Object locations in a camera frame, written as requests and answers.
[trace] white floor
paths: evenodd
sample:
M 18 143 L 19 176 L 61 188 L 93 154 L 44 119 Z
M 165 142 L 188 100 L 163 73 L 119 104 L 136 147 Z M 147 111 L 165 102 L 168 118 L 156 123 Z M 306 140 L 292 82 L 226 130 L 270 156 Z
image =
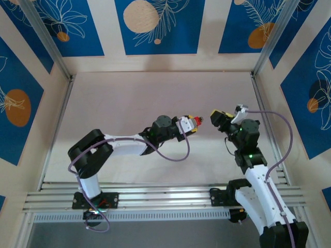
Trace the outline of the white floor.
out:
M 189 137 L 189 158 L 174 163 L 156 153 L 111 157 L 98 174 L 101 182 L 227 183 L 242 178 L 234 157 L 225 148 L 225 134 L 218 132 L 209 118 L 213 109 L 232 113 L 238 103 L 258 109 L 248 72 L 79 73 L 44 180 L 76 180 L 67 171 L 67 151 L 92 129 L 110 135 L 134 135 L 159 115 L 204 117 L 198 132 Z M 258 114 L 249 117 L 262 123 Z M 271 166 L 275 159 L 263 125 L 260 132 L 259 147 Z M 159 150 L 169 157 L 181 158 L 187 147 L 185 142 L 173 140 Z

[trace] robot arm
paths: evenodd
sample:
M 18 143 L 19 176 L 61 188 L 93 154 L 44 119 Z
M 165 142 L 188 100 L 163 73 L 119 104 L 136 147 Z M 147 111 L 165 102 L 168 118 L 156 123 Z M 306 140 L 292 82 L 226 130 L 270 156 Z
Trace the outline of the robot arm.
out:
M 165 141 L 177 138 L 180 142 L 184 140 L 184 130 L 186 136 L 190 136 L 197 131 L 202 123 L 201 117 L 183 116 L 180 119 L 162 115 L 153 122 L 151 127 L 134 136 L 110 136 L 103 134 L 99 129 L 92 130 L 83 137 L 68 151 L 68 155 L 73 161 L 92 145 L 97 145 L 96 149 L 87 152 L 75 162 L 74 166 L 82 183 L 82 188 L 89 199 L 96 203 L 100 201 L 101 189 L 98 182 L 97 173 L 110 156 L 121 156 L 135 154 L 144 156 L 158 149 Z
M 238 105 L 236 116 L 221 111 L 213 111 L 212 124 L 224 132 L 237 150 L 235 161 L 246 179 L 229 182 L 226 192 L 210 190 L 213 199 L 218 198 L 219 206 L 233 203 L 241 205 L 254 222 L 262 248 L 291 247 L 287 218 L 296 248 L 304 248 L 308 237 L 308 227 L 298 222 L 281 198 L 272 178 L 268 175 L 267 162 L 258 148 L 259 121 L 244 119 L 247 107 Z

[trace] red component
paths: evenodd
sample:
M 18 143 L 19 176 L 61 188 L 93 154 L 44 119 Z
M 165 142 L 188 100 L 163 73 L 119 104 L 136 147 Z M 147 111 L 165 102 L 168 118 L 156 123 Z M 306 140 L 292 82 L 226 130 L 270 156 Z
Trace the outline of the red component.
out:
M 202 117 L 195 117 L 194 119 L 197 122 L 197 126 L 200 126 L 202 121 L 203 121 L 203 118 Z

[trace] vent grille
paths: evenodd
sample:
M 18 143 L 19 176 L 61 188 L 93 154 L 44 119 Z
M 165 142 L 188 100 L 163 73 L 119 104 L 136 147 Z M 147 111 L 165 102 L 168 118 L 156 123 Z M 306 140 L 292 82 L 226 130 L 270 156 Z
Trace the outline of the vent grille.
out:
M 112 222 L 120 221 L 175 221 L 175 220 L 219 220 L 229 219 L 227 209 L 167 210 L 167 211 L 113 211 L 106 214 Z M 34 223 L 82 222 L 82 213 L 38 213 Z

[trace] purple cable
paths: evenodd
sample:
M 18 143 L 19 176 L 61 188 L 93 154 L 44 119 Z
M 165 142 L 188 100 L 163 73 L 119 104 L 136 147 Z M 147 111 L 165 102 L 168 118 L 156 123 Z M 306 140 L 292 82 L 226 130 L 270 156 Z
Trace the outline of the purple cable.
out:
M 279 210 L 280 210 L 281 212 L 284 212 L 283 206 L 282 206 L 281 203 L 279 202 L 278 197 L 276 196 L 276 194 L 275 194 L 273 188 L 272 188 L 271 185 L 270 185 L 270 182 L 268 182 L 267 179 L 269 178 L 269 175 L 270 175 L 271 171 L 272 171 L 274 168 L 276 168 L 278 165 L 280 165 L 282 162 L 284 162 L 284 160 L 285 160 L 285 159 L 288 157 L 288 155 L 290 154 L 290 151 L 291 151 L 291 149 L 292 149 L 292 145 L 293 145 L 293 131 L 292 131 L 292 128 L 291 128 L 291 124 L 290 124 L 289 121 L 285 118 L 285 116 L 283 116 L 283 115 L 281 115 L 281 114 L 279 114 L 279 113 L 277 113 L 277 112 L 274 112 L 274 111 L 251 111 L 251 110 L 248 110 L 247 112 L 248 112 L 248 113 L 254 113 L 254 114 L 256 114 L 256 113 L 259 113 L 259 114 L 275 114 L 275 115 L 279 116 L 280 118 L 282 118 L 282 119 L 285 121 L 285 123 L 288 125 L 288 127 L 289 127 L 289 130 L 290 130 L 290 145 L 289 145 L 289 148 L 288 148 L 286 154 L 284 155 L 284 157 L 283 157 L 281 160 L 279 160 L 275 165 L 273 165 L 272 167 L 269 168 L 269 170 L 267 171 L 267 174 L 266 174 L 266 176 L 265 176 L 265 180 L 266 180 L 266 182 L 267 182 L 267 186 L 268 186 L 268 188 L 269 188 L 271 194 L 273 195 L 273 198 L 275 199 L 275 202 L 276 202 L 276 204 L 277 204 Z M 284 220 L 285 220 L 286 226 L 288 227 L 288 230 L 289 230 L 289 234 L 290 234 L 290 239 L 291 239 L 291 245 L 292 245 L 292 248 L 295 248 L 295 242 L 294 242 L 293 232 L 292 232 L 292 229 L 291 229 L 291 226 L 290 226 L 289 220 L 288 220 L 288 218 L 286 217 L 286 215 L 283 216 L 283 217 L 284 217 Z
M 182 131 L 183 133 L 183 136 L 184 136 L 184 139 L 186 141 L 186 144 L 187 144 L 187 153 L 185 155 L 185 157 L 183 157 L 182 159 L 171 159 L 171 158 L 168 158 L 166 157 L 165 155 L 163 155 L 161 152 L 158 151 L 158 149 L 150 142 L 148 141 L 145 141 L 143 139 L 139 139 L 139 138 L 130 138 L 130 137 L 123 137 L 123 138 L 116 138 L 116 139 L 113 139 L 113 138 L 109 138 L 109 139 L 104 139 L 102 141 L 99 141 L 95 144 L 93 144 L 92 146 L 90 146 L 89 148 L 87 148 L 85 151 L 83 151 L 81 154 L 79 154 L 70 164 L 69 164 L 69 167 L 68 167 L 68 171 L 73 173 L 75 175 L 75 177 L 77 178 L 77 182 L 78 182 L 78 185 L 79 185 L 79 189 L 82 191 L 83 193 L 83 196 L 84 198 L 86 199 L 86 201 L 91 205 L 91 207 L 96 211 L 98 212 L 107 222 L 107 228 L 105 230 L 98 230 L 98 229 L 95 229 L 95 228 L 92 228 L 92 227 L 89 227 L 88 224 L 87 224 L 87 219 L 85 220 L 85 225 L 86 225 L 86 229 L 89 229 L 89 230 L 92 230 L 92 231 L 95 231 L 97 233 L 105 233 L 107 232 L 109 229 L 110 229 L 110 222 L 109 220 L 107 219 L 106 215 L 104 213 L 102 213 L 96 206 L 94 206 L 94 204 L 91 202 L 91 200 L 87 197 L 85 191 L 83 190 L 83 186 L 82 186 L 82 182 L 81 182 L 81 179 L 79 178 L 79 175 L 77 172 L 75 172 L 74 170 L 72 170 L 71 168 L 73 167 L 73 165 L 80 159 L 82 158 L 85 154 L 87 154 L 89 151 L 91 151 L 92 149 L 106 143 L 106 142 L 114 142 L 114 141 L 138 141 L 138 142 L 142 142 L 142 143 L 145 143 L 149 146 L 151 146 L 161 157 L 163 157 L 164 159 L 167 159 L 169 161 L 172 161 L 172 162 L 180 162 L 180 161 L 183 161 L 185 159 L 187 159 L 187 157 L 189 156 L 190 154 L 190 143 L 188 142 L 188 138 L 186 136 L 186 133 L 184 132 L 184 129 L 182 127 L 182 124 L 181 122 L 179 122 L 179 127 L 180 127 L 180 130 Z

